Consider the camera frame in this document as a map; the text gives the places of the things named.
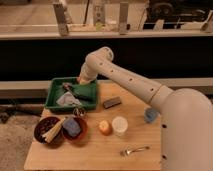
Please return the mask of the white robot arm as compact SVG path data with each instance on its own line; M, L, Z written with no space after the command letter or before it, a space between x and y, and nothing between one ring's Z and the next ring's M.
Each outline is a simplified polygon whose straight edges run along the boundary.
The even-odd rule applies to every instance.
M213 103L198 90L173 90L121 68L113 58L108 47L89 53L80 82L101 74L161 114L161 171L213 171Z

